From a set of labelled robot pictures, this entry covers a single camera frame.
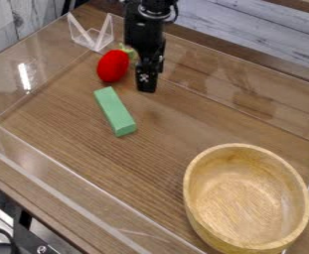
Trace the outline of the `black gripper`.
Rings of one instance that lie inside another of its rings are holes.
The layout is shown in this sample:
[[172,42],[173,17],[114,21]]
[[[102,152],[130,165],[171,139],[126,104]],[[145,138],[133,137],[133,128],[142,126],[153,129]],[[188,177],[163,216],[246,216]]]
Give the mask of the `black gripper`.
[[164,72],[167,39],[164,27],[177,21],[180,0],[126,0],[125,7],[125,44],[138,56],[136,67],[137,88],[155,93],[159,73]]

